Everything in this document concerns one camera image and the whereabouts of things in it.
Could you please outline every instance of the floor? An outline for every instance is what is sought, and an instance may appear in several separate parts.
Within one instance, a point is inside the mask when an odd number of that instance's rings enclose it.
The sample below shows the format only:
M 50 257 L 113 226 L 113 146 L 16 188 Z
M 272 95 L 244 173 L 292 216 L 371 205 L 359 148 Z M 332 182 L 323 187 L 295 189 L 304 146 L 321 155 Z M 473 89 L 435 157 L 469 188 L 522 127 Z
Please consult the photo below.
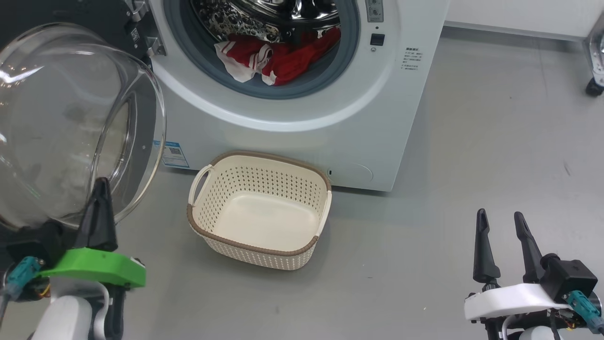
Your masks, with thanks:
M 463 316 L 481 288 L 479 208 L 502 285 L 524 273 L 515 211 L 543 253 L 604 277 L 604 99 L 583 95 L 590 77 L 578 44 L 447 28 L 394 190 L 334 193 L 296 272 L 214 253 L 187 224 L 193 174 L 162 168 L 118 230 L 148 281 L 127 297 L 124 339 L 486 339 Z M 44 307 L 9 306 L 0 339 L 25 339 Z

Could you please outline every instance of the caster wheel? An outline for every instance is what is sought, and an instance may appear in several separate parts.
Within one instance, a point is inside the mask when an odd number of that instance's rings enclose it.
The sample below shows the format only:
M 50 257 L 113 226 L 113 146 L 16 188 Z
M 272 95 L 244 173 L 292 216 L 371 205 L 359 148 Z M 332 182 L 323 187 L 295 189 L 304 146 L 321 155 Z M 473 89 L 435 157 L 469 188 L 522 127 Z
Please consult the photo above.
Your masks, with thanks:
M 585 88 L 585 93 L 590 97 L 597 97 L 601 95 L 602 92 L 604 92 L 604 87 L 598 85 L 596 80 L 591 78 L 589 84 L 587 84 L 587 87 Z

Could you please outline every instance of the washing machine front panel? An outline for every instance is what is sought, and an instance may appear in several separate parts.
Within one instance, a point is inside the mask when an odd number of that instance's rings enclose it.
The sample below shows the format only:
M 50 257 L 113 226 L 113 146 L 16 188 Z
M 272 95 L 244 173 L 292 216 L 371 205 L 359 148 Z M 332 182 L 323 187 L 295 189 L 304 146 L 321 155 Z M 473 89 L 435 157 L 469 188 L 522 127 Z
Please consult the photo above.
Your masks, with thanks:
M 161 0 L 153 10 L 167 56 L 153 57 L 163 81 L 168 141 L 187 167 L 221 152 L 271 152 L 319 166 L 332 183 L 392 189 L 448 9 L 448 0 L 358 0 L 355 55 L 327 88 L 296 99 L 267 100 L 222 86 L 182 52 Z

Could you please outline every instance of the washing machine door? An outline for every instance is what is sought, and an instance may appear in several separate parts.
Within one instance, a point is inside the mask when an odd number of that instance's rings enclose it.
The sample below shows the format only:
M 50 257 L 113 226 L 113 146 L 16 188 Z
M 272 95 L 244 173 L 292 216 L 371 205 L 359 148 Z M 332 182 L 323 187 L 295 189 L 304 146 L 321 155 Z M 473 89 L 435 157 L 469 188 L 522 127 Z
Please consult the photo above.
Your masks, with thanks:
M 0 51 L 1 222 L 77 226 L 98 177 L 119 221 L 153 178 L 164 135 L 145 63 L 74 24 L 24 33 Z

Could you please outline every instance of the beige plastic basket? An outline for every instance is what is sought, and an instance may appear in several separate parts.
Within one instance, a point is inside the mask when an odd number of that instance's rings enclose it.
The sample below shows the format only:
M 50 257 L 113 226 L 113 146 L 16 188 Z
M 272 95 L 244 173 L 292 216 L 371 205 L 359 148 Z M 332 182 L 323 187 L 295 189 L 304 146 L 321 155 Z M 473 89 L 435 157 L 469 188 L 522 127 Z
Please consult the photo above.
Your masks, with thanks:
M 325 174 L 304 163 L 258 152 L 229 152 L 195 177 L 187 217 L 193 230 L 222 255 L 295 270 L 315 250 L 332 202 L 331 189 Z

